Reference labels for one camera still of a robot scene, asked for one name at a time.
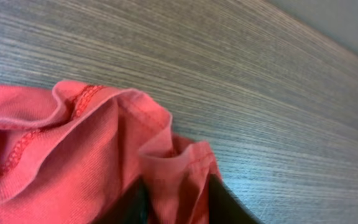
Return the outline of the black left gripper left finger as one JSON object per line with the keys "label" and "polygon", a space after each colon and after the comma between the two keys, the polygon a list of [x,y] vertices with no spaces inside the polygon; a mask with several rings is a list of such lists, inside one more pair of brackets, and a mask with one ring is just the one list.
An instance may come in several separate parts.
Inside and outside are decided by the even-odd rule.
{"label": "black left gripper left finger", "polygon": [[148,215],[147,187],[139,177],[94,224],[147,224]]}

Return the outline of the red printed t-shirt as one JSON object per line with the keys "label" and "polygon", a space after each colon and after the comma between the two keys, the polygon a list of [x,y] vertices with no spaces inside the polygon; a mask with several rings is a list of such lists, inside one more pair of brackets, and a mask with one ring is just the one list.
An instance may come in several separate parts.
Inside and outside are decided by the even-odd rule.
{"label": "red printed t-shirt", "polygon": [[135,89],[0,85],[0,223],[92,223],[138,178],[149,223],[208,223],[216,158],[172,119]]}

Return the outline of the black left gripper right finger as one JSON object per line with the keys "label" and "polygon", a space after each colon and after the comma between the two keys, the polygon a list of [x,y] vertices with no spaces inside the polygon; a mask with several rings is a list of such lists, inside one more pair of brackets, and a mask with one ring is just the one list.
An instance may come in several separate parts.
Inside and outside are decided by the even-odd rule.
{"label": "black left gripper right finger", "polygon": [[208,180],[208,207],[210,224],[260,224],[214,174]]}

